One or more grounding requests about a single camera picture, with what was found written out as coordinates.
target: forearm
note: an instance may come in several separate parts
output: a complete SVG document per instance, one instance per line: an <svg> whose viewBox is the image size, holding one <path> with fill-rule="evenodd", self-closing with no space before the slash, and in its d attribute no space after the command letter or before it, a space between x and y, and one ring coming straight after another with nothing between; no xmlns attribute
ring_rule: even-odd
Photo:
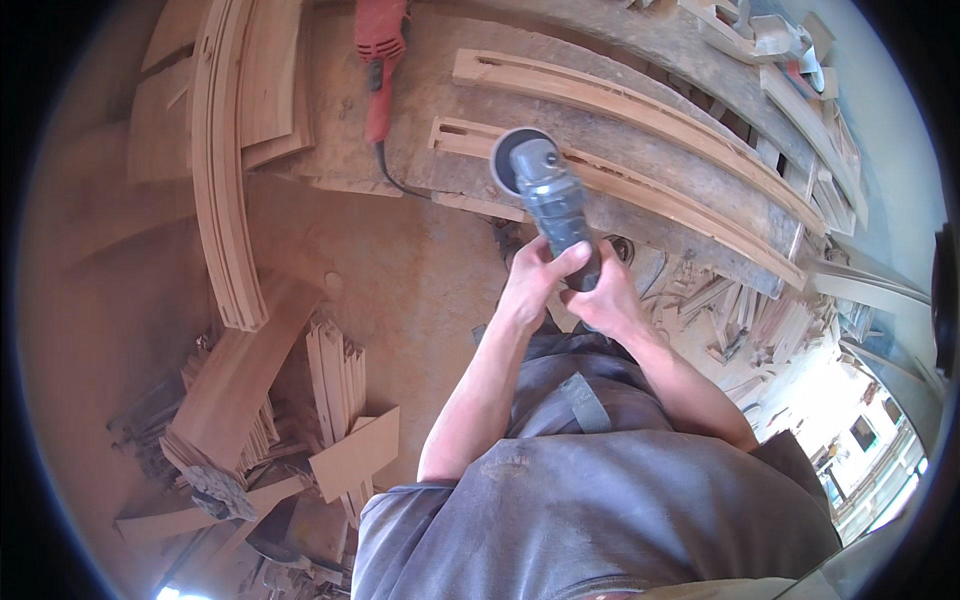
<svg viewBox="0 0 960 600"><path fill-rule="evenodd" d="M503 438L530 333L509 315L493 315L467 371L433 424L417 481L460 479Z"/></svg>
<svg viewBox="0 0 960 600"><path fill-rule="evenodd" d="M633 327L621 344L643 368L677 431L719 438L745 452L757 447L756 436L736 405L651 327Z"/></svg>

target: wooden workbench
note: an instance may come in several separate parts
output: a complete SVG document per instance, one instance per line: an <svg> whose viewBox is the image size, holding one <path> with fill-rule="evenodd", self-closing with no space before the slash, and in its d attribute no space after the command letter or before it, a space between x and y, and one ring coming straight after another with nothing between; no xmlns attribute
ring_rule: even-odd
<svg viewBox="0 0 960 600"><path fill-rule="evenodd" d="M747 148L727 128L669 87L622 62L556 37L440 13L450 12L451 6L414 7L407 54L395 73L393 127L387 139L387 162L395 178L414 188L517 205L517 199L496 189L486 160L429 149L427 138L437 116L502 128L530 125L550 132L561 144L665 183L755 232L778 252L792 254L802 233L798 222L734 176L653 135L605 117L518 94L456 85L450 77L454 55L458 48L495 50L554 62L618 82L707 124L724 134L731 144ZM459 3L453 8L463 9ZM663 19L673 23L674 29L686 27L687 34L704 46L711 60L729 60L703 44L695 24L685 23L680 13ZM363 139L366 70L353 50L351 7L318 5L312 36L311 99L316 147L264 165L261 170L326 189L398 195L381 177L372 148ZM743 69L739 67L749 70L739 63L734 67L741 76ZM756 94L763 100L758 85ZM590 225L598 230L681 255L769 296L777 297L783 287L778 277L707 236L619 199L590 193L587 213Z"/></svg>

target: gray shirt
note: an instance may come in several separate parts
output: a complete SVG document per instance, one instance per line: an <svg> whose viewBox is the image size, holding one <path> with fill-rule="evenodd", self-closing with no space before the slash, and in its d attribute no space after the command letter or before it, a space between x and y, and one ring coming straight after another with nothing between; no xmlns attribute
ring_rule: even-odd
<svg viewBox="0 0 960 600"><path fill-rule="evenodd" d="M788 433L752 456L673 431L628 360L589 345L528 358L507 439L459 482L398 486L367 504L354 598L578 598L799 578L840 548ZM580 432L556 390L576 371L616 431Z"/></svg>

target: red angle grinder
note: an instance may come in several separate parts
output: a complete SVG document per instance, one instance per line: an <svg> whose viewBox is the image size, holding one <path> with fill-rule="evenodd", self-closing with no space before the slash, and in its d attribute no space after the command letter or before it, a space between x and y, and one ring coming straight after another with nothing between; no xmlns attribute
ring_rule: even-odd
<svg viewBox="0 0 960 600"><path fill-rule="evenodd" d="M390 177L384 140L390 132L390 93L394 70L407 50L410 31L410 0L357 0L353 43L360 60L367 64L370 108L367 111L367 141L373 144L383 177L396 189L427 198Z"/></svg>

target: power cord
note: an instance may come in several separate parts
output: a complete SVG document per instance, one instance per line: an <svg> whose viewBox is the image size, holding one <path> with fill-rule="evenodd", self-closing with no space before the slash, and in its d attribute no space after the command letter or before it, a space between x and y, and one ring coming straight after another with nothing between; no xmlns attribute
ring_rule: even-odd
<svg viewBox="0 0 960 600"><path fill-rule="evenodd" d="M386 150L383 146L383 140L376 142L373 145L376 150L376 162L380 165L380 173L383 174L383 177L390 182L390 185L400 190L404 194L409 194L410 196L416 196L417 198L423 198L424 200L431 200L429 196L424 196L420 192L415 192L412 189L408 189L400 185L394 178L390 177L390 173L387 171L387 156Z"/></svg>

